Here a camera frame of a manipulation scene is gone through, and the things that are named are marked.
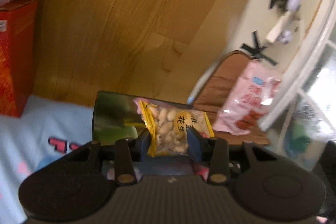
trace orange box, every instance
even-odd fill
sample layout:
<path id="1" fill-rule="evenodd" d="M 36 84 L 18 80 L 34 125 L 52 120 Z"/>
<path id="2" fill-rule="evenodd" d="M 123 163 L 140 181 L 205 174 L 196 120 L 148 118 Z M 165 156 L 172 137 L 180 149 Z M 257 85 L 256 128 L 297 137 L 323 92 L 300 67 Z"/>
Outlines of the orange box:
<path id="1" fill-rule="evenodd" d="M 33 90 L 33 34 L 38 0 L 0 6 L 0 114 L 20 117 Z"/>

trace transparent plastic bag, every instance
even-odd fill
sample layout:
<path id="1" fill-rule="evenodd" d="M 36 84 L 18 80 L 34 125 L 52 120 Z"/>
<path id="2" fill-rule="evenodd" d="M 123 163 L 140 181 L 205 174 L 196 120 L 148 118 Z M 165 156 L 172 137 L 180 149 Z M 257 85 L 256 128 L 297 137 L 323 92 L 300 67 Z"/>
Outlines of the transparent plastic bag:
<path id="1" fill-rule="evenodd" d="M 167 108 L 142 101 L 139 101 L 139 106 L 152 137 L 150 156 L 186 155 L 186 131 L 189 127 L 194 127 L 204 138 L 214 137 L 205 112 Z"/>

